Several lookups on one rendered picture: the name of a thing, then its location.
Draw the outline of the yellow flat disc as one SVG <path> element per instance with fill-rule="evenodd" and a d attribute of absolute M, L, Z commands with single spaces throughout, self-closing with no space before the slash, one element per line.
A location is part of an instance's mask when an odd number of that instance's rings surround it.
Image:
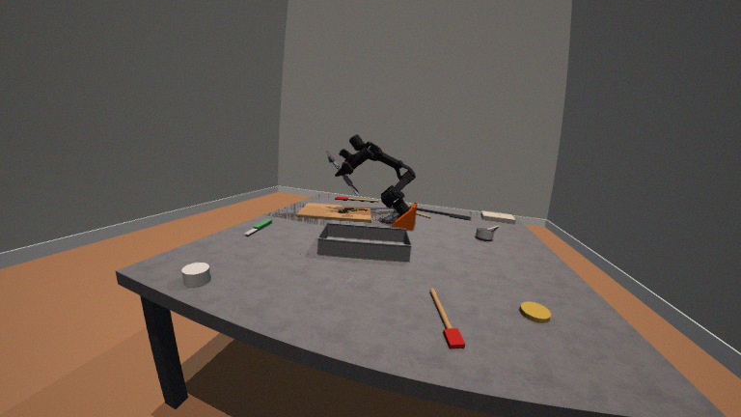
<path fill-rule="evenodd" d="M 546 323 L 551 317 L 549 309 L 532 301 L 521 303 L 519 310 L 523 317 L 537 323 Z"/>

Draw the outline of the grey saucepan with long handle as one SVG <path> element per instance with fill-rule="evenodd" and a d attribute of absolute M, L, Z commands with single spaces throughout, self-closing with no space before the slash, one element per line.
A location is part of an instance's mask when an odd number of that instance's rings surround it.
<path fill-rule="evenodd" d="M 494 232 L 491 231 L 491 229 L 495 229 L 497 227 L 500 227 L 500 226 L 496 226 L 496 227 L 492 227 L 492 228 L 488 228 L 488 229 L 485 229 L 485 228 L 477 228 L 476 236 L 478 238 L 481 238 L 481 239 L 484 239 L 484 238 L 485 239 L 492 239 L 493 236 L 494 236 Z"/>

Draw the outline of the short grey cylinder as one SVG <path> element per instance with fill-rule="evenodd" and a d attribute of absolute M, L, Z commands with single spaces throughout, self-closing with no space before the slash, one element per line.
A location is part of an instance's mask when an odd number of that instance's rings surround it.
<path fill-rule="evenodd" d="M 183 285 L 189 288 L 203 286 L 210 281 L 209 264 L 193 263 L 181 270 Z"/>

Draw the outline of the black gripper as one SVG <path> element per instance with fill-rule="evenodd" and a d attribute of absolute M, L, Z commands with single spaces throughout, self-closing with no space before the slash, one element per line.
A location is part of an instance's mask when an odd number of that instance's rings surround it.
<path fill-rule="evenodd" d="M 364 161 L 361 159 L 361 157 L 356 153 L 354 154 L 348 161 L 344 161 L 342 164 L 342 168 L 335 174 L 336 177 L 346 175 L 346 174 L 352 174 L 353 170 L 361 165 Z"/>

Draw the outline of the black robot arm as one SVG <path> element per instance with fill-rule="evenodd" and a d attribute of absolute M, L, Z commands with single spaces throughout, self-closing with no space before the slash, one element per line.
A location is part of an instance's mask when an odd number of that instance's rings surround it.
<path fill-rule="evenodd" d="M 368 141 L 367 143 L 364 143 L 358 134 L 353 135 L 349 139 L 349 142 L 353 146 L 355 151 L 359 151 L 357 152 L 357 154 L 363 161 L 366 161 L 367 159 L 373 161 L 381 161 L 393 167 L 397 171 L 399 182 L 395 186 L 391 185 L 381 194 L 381 201 L 388 208 L 394 207 L 399 214 L 398 218 L 403 216 L 412 207 L 407 206 L 406 203 L 402 200 L 405 196 L 403 192 L 401 192 L 401 190 L 406 184 L 416 178 L 415 172 L 411 169 L 411 167 L 405 165 L 401 160 L 397 160 L 382 152 L 378 146 L 373 144 L 373 142 Z M 351 154 L 347 150 L 342 149 L 339 155 L 344 157 L 345 161 L 348 161 L 354 154 Z M 400 174 L 399 169 L 401 167 L 408 170 L 403 175 Z M 398 200 L 396 201 L 396 199 Z"/>

